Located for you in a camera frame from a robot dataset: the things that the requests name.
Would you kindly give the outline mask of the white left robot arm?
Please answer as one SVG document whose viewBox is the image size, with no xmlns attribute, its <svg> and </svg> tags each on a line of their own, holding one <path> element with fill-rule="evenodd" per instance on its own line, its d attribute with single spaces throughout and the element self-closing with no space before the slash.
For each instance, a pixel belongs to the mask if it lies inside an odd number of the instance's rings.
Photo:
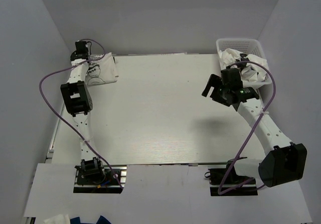
<svg viewBox="0 0 321 224">
<path fill-rule="evenodd" d="M 68 81 L 60 86 L 67 112 L 72 116 L 74 128 L 80 133 L 81 163 L 78 170 L 88 175 L 94 183 L 105 180 L 106 171 L 95 151 L 93 135 L 90 127 L 90 112 L 93 102 L 89 94 L 85 78 L 89 69 L 90 54 L 88 42 L 75 42 L 76 50 L 71 54 L 72 70 Z"/>
</svg>

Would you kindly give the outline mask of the white t shirt black print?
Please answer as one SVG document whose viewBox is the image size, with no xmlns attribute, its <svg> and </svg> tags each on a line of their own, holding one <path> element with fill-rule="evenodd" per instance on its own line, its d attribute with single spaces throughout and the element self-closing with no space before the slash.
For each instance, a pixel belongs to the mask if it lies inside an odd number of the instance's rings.
<svg viewBox="0 0 321 224">
<path fill-rule="evenodd" d="M 224 51 L 220 50 L 218 52 L 218 56 L 221 69 L 229 68 L 230 65 L 241 61 L 255 62 L 268 69 L 266 59 L 258 57 L 254 54 L 245 54 L 231 48 L 227 48 Z M 252 63 L 239 63 L 233 65 L 232 68 L 239 69 L 243 83 L 261 83 L 267 78 L 266 71 Z"/>
</svg>

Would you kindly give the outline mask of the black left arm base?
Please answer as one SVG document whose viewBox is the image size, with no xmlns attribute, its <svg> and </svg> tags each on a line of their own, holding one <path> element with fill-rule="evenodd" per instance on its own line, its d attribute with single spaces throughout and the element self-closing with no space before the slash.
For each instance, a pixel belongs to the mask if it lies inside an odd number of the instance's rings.
<svg viewBox="0 0 321 224">
<path fill-rule="evenodd" d="M 120 194 L 125 186 L 126 166 L 114 166 L 110 169 L 94 157 L 92 160 L 82 160 L 75 169 L 74 193 Z"/>
</svg>

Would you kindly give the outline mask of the white green Charlie Brown shirt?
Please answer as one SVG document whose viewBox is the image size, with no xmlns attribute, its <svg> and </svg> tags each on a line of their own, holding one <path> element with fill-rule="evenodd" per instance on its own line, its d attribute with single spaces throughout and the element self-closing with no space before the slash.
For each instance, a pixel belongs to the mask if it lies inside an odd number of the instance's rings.
<svg viewBox="0 0 321 224">
<path fill-rule="evenodd" d="M 104 57 L 93 55 L 91 58 L 92 61 L 89 63 L 85 80 L 88 86 L 117 82 L 119 74 L 112 53 L 108 53 Z"/>
</svg>

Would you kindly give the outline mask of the white plastic basket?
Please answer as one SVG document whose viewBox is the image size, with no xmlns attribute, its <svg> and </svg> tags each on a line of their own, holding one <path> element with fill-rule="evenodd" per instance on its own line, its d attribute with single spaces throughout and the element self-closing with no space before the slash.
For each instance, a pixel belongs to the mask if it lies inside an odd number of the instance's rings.
<svg viewBox="0 0 321 224">
<path fill-rule="evenodd" d="M 220 68 L 238 68 L 244 87 L 259 89 L 272 83 L 263 49 L 255 39 L 224 38 L 216 41 Z"/>
</svg>

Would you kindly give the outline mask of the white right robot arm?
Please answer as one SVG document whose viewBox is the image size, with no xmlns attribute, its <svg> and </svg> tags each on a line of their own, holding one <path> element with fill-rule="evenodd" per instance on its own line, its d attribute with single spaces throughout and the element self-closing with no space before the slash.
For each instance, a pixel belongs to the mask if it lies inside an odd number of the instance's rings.
<svg viewBox="0 0 321 224">
<path fill-rule="evenodd" d="M 265 157 L 262 160 L 241 157 L 229 160 L 221 182 L 229 180 L 243 184 L 260 179 L 267 187 L 274 187 L 303 177 L 307 149 L 294 143 L 270 117 L 258 93 L 252 87 L 244 87 L 236 68 L 224 69 L 221 75 L 211 74 L 202 96 L 225 106 L 232 106 L 251 127 L 249 135 L 259 140 Z"/>
</svg>

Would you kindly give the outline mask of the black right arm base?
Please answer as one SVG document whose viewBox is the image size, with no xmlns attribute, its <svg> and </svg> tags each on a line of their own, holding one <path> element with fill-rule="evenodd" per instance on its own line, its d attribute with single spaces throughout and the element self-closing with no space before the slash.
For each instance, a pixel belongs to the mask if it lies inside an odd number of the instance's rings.
<svg viewBox="0 0 321 224">
<path fill-rule="evenodd" d="M 258 190 L 256 186 L 256 180 L 253 178 L 250 182 L 247 182 L 246 184 L 235 188 L 223 195 L 218 194 L 219 186 L 231 163 L 232 160 L 229 160 L 226 164 L 223 165 L 213 165 L 205 172 L 204 178 L 209 180 L 211 196 L 257 196 Z M 248 179 L 250 179 L 250 177 L 237 174 L 235 168 L 233 167 L 228 177 L 226 178 L 221 191 L 241 184 Z"/>
</svg>

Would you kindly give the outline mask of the blue cloth at bottom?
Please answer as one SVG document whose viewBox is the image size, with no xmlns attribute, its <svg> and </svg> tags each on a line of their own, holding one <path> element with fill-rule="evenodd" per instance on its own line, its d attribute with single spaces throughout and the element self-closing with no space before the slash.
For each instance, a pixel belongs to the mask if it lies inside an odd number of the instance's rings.
<svg viewBox="0 0 321 224">
<path fill-rule="evenodd" d="M 94 219 L 85 219 L 80 216 L 70 219 L 70 224 L 111 224 L 111 222 L 104 216 L 96 217 Z"/>
</svg>

